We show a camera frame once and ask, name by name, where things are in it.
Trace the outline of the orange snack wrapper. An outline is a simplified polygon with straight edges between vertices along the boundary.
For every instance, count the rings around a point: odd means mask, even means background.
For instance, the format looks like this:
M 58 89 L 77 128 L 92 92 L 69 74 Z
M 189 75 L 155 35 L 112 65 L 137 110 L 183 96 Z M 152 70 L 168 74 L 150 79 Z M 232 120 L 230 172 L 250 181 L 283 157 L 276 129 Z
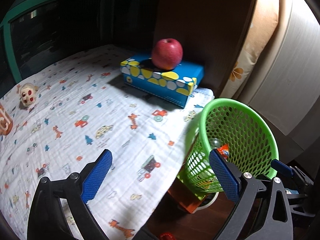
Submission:
M 229 157 L 229 147 L 227 144 L 222 145 L 221 147 L 217 148 L 217 151 L 222 155 L 222 157 L 227 160 Z

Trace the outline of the clear plastic dome lid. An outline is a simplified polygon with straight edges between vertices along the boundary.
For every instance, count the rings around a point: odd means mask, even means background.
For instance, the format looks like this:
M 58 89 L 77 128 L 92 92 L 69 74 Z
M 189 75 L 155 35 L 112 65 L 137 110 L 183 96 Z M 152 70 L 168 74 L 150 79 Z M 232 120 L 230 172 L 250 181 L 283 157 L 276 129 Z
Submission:
M 209 138 L 208 141 L 209 141 L 211 150 L 218 149 L 222 146 L 222 142 L 218 138 Z

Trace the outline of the green mesh trash basket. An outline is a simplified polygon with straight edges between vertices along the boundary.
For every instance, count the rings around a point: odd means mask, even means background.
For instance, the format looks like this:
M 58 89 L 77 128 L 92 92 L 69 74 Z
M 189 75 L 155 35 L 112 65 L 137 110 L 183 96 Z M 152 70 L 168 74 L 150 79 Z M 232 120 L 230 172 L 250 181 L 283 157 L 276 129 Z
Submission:
M 278 146 L 266 122 L 247 105 L 232 99 L 214 99 L 200 113 L 199 129 L 178 179 L 197 196 L 223 191 L 209 164 L 211 139 L 227 145 L 227 161 L 253 176 L 277 175 L 271 161 L 278 159 Z

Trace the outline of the orange box under table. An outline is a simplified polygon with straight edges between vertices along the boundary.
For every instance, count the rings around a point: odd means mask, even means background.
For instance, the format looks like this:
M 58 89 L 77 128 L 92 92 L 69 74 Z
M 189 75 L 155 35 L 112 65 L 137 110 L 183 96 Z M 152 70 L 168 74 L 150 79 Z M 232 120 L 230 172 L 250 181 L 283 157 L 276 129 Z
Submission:
M 196 196 L 177 177 L 168 189 L 168 194 L 181 210 L 189 214 L 194 213 L 207 196 L 207 194 Z

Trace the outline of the white cartoon print tablecloth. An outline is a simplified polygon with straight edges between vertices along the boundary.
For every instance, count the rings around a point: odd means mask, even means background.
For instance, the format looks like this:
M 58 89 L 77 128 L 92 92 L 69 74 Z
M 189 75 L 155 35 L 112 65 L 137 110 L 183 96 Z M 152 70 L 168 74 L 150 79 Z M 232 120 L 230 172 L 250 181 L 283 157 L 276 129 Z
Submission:
M 17 85 L 1 97 L 12 118 L 1 136 L 1 213 L 19 239 L 27 238 L 31 204 L 41 178 L 67 178 L 110 150 L 113 163 L 88 207 L 109 239 L 139 239 L 174 181 L 186 142 L 214 95 L 197 88 L 177 106 L 125 85 L 112 46 L 78 53 L 27 78 L 36 102 L 20 107 Z

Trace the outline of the red object on floor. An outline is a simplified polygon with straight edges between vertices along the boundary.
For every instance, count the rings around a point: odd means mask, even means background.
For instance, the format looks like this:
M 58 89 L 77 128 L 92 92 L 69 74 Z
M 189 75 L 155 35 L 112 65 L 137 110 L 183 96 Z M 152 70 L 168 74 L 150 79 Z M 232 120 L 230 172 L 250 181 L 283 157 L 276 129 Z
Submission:
M 161 233 L 159 240 L 176 240 L 176 237 L 170 232 Z

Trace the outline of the orange water bottle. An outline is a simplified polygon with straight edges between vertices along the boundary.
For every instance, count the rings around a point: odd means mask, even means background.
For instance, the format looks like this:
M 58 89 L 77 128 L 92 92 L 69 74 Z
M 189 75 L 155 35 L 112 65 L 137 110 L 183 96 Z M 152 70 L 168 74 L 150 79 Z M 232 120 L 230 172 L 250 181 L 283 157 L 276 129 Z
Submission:
M 0 104 L 0 130 L 1 135 L 7 136 L 13 127 L 13 120 L 4 107 Z

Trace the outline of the blue yellow tissue box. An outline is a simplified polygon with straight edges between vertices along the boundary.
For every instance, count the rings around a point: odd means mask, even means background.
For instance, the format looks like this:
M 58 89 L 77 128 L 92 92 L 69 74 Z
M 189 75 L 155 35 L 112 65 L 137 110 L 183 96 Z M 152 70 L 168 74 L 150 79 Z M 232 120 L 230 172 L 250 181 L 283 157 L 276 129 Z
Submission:
M 204 77 L 204 66 L 182 61 L 173 70 L 155 67 L 151 57 L 136 54 L 120 63 L 124 82 L 184 108 Z

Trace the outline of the small plush strawberry toy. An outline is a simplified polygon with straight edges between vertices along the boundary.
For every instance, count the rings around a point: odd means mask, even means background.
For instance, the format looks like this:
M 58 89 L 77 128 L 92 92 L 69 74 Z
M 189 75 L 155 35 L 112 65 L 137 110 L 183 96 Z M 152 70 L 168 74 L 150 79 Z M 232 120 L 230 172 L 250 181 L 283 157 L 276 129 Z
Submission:
M 20 106 L 22 108 L 28 108 L 32 106 L 36 101 L 37 92 L 39 87 L 32 83 L 25 83 L 18 89 L 18 95 L 20 100 Z

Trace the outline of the red apple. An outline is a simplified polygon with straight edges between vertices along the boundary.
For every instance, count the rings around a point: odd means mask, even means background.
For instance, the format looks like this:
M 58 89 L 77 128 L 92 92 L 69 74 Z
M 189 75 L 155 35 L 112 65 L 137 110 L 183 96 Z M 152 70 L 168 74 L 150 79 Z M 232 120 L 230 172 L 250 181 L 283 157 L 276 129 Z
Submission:
M 173 70 L 180 64 L 182 57 L 182 45 L 173 38 L 164 38 L 157 41 L 151 52 L 153 64 L 162 70 Z

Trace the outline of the floral pillow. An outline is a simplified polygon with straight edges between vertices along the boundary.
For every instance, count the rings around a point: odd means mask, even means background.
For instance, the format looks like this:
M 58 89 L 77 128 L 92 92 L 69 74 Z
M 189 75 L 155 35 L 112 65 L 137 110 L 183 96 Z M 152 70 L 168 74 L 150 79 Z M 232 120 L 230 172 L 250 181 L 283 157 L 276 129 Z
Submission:
M 236 98 L 272 37 L 279 21 L 279 0 L 257 0 L 244 45 L 221 93 Z

